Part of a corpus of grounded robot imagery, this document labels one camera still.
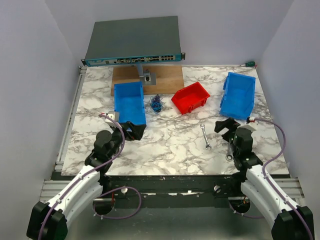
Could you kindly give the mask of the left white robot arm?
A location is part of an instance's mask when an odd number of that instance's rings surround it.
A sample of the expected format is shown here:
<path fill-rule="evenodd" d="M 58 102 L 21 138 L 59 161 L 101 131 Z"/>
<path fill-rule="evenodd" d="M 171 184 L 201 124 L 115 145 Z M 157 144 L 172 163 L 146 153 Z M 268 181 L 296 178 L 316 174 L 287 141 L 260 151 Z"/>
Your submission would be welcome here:
<path fill-rule="evenodd" d="M 124 125 L 111 120 L 112 132 L 97 133 L 93 150 L 80 172 L 57 195 L 32 208 L 26 235 L 31 240 L 64 240 L 75 218 L 96 198 L 110 194 L 106 172 L 123 151 L 126 141 Z"/>

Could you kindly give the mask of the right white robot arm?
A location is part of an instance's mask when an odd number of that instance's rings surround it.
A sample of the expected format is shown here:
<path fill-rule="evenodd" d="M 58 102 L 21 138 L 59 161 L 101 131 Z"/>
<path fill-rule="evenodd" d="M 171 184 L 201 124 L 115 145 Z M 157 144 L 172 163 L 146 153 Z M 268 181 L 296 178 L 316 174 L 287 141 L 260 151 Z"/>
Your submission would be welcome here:
<path fill-rule="evenodd" d="M 228 118 L 215 123 L 216 133 L 227 129 L 222 138 L 228 142 L 238 170 L 232 176 L 230 191 L 236 196 L 245 195 L 257 207 L 268 222 L 274 240 L 313 240 L 312 211 L 290 198 L 253 152 L 252 133 L 256 130 L 256 121 L 256 118 L 249 117 L 245 125 L 240 125 Z"/>

